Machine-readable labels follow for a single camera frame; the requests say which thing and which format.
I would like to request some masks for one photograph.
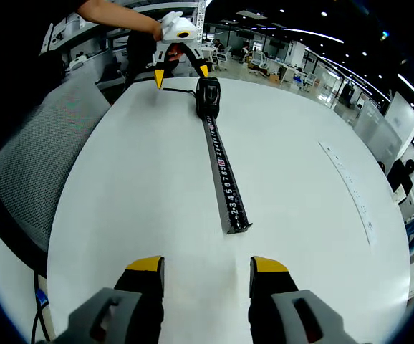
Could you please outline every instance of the white table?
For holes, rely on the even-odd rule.
[[[405,311],[408,241],[372,154],[332,110],[298,95],[220,79],[218,127],[254,225],[221,231],[211,164],[191,95],[139,82],[110,108],[76,160],[48,256],[54,329],[127,264],[165,257],[160,343],[251,343],[249,259],[288,266],[361,343],[384,340]],[[164,80],[195,89],[197,78]],[[372,209],[370,247],[329,143]]]
[[[204,57],[208,59],[208,61],[212,62],[212,70],[215,70],[215,64],[213,63],[213,53],[218,51],[215,47],[201,47],[202,53]]]

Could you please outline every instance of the ceiling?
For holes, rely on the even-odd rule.
[[[260,13],[266,19],[243,18],[237,14],[243,10]],[[206,23],[224,24],[221,22],[224,19],[231,21],[231,28],[256,27],[254,31],[285,42],[303,39],[308,48],[364,77],[383,94],[388,96],[389,90],[398,91],[409,103],[414,103],[414,93],[398,78],[400,73],[414,86],[414,1],[404,6],[391,0],[213,0],[206,10]],[[280,30],[272,23],[325,34],[344,43]],[[262,29],[257,24],[277,29]],[[383,31],[390,36],[381,40]],[[382,103],[383,96],[371,91],[374,99]]]

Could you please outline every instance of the person's arm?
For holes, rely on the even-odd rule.
[[[161,39],[159,21],[105,0],[87,0],[77,13],[90,22],[147,32],[153,35],[155,41]]]

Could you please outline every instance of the gray mesh chair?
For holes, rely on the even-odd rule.
[[[10,240],[1,237],[40,275],[46,275],[49,236],[65,181],[109,108],[91,80],[70,80],[51,91],[0,150],[0,200],[18,227],[0,231],[19,233]],[[33,252],[22,252],[21,246]]]

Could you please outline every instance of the chair backrest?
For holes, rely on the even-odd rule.
[[[317,76],[315,74],[309,73],[306,76],[306,80],[305,81],[306,82],[310,82],[310,83],[314,83],[316,79],[317,79]]]
[[[23,231],[23,237],[48,252],[65,181],[86,140],[109,108],[94,83],[79,77],[51,91],[31,113],[0,150],[0,200],[19,226],[5,230]],[[33,269],[33,262],[13,249],[17,243],[6,244]]]
[[[266,58],[262,52],[253,52],[251,55],[251,63],[261,66],[266,61]]]

